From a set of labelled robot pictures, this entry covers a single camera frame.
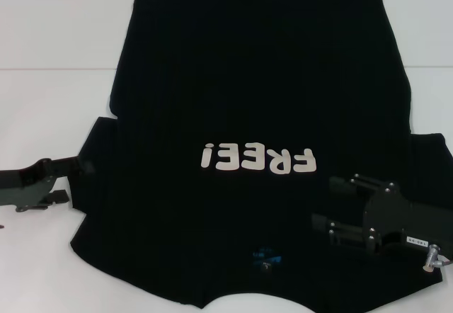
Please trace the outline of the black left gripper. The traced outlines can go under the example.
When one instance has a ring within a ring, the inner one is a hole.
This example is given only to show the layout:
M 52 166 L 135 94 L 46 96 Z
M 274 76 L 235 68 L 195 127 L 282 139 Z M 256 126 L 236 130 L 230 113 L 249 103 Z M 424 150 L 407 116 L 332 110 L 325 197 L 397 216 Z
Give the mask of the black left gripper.
M 53 188 L 53 177 L 80 176 L 93 172 L 93 164 L 79 156 L 41 159 L 24 169 L 0 171 L 0 206 L 13 205 L 16 212 L 46 210 L 69 202 L 66 190 Z

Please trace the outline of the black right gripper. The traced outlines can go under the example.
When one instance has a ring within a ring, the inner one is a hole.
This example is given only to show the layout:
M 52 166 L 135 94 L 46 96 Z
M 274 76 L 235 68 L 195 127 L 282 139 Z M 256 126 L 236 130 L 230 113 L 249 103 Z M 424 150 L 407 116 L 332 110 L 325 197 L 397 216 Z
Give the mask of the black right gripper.
M 364 248 L 379 253 L 387 244 L 399 243 L 429 250 L 440 245 L 439 210 L 407 200 L 395 183 L 385 183 L 356 173 L 349 178 L 332 176 L 331 200 L 367 200 L 362 227 L 313 214 L 313 230 L 329 236 L 332 245 Z

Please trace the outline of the black shirt with FREE print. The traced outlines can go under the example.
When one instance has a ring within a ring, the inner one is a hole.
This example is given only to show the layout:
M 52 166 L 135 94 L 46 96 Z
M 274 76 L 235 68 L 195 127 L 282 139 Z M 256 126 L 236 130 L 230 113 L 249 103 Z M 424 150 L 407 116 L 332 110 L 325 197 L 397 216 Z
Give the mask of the black shirt with FREE print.
M 360 225 L 354 174 L 453 209 L 453 156 L 410 129 L 411 89 L 382 0 L 134 0 L 110 95 L 69 179 L 91 266 L 204 308 L 243 293 L 366 313 L 442 281 Z

